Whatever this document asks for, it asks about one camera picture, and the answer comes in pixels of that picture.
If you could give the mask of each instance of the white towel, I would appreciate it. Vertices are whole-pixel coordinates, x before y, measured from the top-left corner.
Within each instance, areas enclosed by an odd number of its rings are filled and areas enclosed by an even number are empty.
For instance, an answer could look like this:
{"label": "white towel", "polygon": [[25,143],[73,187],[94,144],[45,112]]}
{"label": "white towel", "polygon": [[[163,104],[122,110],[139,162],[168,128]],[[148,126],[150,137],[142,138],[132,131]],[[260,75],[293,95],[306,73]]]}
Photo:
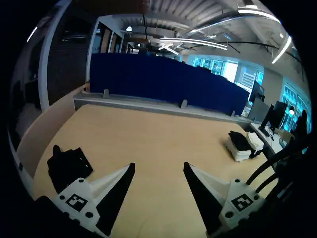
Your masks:
{"label": "white towel", "polygon": [[246,139],[254,150],[262,150],[264,143],[256,133],[247,132]]}
{"label": "white towel", "polygon": [[232,156],[236,162],[243,161],[243,160],[248,159],[250,157],[251,150],[247,150],[247,151],[238,150],[235,147],[235,145],[232,143],[232,140],[230,137],[228,137],[228,140],[226,141],[225,145],[228,148],[228,150],[232,153]]}

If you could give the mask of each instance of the folded clothes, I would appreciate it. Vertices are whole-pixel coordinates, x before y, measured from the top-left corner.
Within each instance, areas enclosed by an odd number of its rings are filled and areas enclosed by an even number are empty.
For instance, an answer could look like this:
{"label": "folded clothes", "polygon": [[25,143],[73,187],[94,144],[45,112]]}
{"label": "folded clothes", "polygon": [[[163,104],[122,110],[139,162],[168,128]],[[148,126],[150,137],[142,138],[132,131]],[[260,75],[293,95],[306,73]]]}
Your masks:
{"label": "folded clothes", "polygon": [[260,140],[256,133],[247,132],[246,139],[254,150],[262,150],[264,143]]}
{"label": "folded clothes", "polygon": [[252,147],[250,146],[248,140],[245,138],[244,135],[242,135],[239,132],[230,131],[229,136],[231,138],[231,141],[235,145],[235,147],[240,151],[247,151],[251,150]]}
{"label": "folded clothes", "polygon": [[228,137],[228,140],[226,141],[225,146],[231,152],[231,154],[236,162],[240,162],[240,161],[243,161],[245,159],[248,159],[251,155],[251,150],[246,150],[246,151],[238,150],[236,148],[236,146],[234,145],[234,143],[232,142],[230,137]]}

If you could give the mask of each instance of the desk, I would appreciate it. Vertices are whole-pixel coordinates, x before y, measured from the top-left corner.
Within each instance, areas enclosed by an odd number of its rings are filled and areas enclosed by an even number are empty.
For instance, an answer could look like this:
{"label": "desk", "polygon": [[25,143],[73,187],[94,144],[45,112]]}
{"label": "desk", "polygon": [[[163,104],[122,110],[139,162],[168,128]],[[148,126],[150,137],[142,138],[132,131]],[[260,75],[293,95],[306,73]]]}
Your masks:
{"label": "desk", "polygon": [[[62,150],[81,147],[101,178],[134,162],[136,172],[118,214],[112,237],[206,237],[206,228],[183,173],[189,162],[229,181],[249,176],[266,161],[263,154],[234,162],[223,143],[235,123],[84,105],[57,132],[46,148],[34,177],[34,194],[56,196],[47,160],[55,144]],[[273,174],[268,168],[251,185]],[[261,194],[266,196],[276,182]]]}
{"label": "desk", "polygon": [[273,154],[276,154],[277,152],[280,152],[283,147],[280,145],[280,137],[278,134],[274,134],[273,135],[273,139],[271,137],[267,137],[265,134],[263,134],[263,132],[261,132],[259,130],[260,125],[259,124],[255,124],[255,123],[251,123],[251,128],[255,130],[255,132],[257,133],[258,136],[261,137],[262,140],[264,140],[264,143],[266,143],[269,147],[269,149],[271,150],[271,152]]}

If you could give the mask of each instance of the blue partition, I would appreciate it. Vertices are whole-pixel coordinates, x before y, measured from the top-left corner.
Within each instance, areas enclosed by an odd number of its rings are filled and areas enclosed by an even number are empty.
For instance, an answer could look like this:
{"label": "blue partition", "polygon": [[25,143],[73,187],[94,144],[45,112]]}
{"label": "blue partition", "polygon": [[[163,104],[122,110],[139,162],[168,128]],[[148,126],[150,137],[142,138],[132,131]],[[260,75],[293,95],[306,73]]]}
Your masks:
{"label": "blue partition", "polygon": [[204,69],[137,54],[92,54],[90,90],[179,103],[241,115],[249,93]]}

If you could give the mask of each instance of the black cloth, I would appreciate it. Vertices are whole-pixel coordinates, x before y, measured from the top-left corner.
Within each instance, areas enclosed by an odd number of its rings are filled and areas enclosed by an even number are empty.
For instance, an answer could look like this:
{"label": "black cloth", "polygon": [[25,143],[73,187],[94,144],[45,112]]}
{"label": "black cloth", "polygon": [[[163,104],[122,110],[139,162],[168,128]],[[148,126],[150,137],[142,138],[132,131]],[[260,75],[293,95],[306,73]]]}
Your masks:
{"label": "black cloth", "polygon": [[53,156],[47,161],[50,175],[57,193],[78,178],[87,178],[93,171],[80,148],[61,152],[59,146],[54,145]]}
{"label": "black cloth", "polygon": [[300,116],[297,120],[297,126],[291,133],[295,136],[295,140],[301,139],[307,135],[307,121],[306,118]]}
{"label": "black cloth", "polygon": [[250,154],[250,158],[254,158],[257,155],[261,154],[261,150],[255,151],[251,145],[249,144],[248,140],[245,138],[244,135],[242,135],[239,132],[235,132],[235,131],[230,131],[229,132],[229,136],[230,139],[232,141],[232,143],[235,145],[235,147],[237,148],[237,150],[239,151],[247,151],[250,150],[251,154]]}

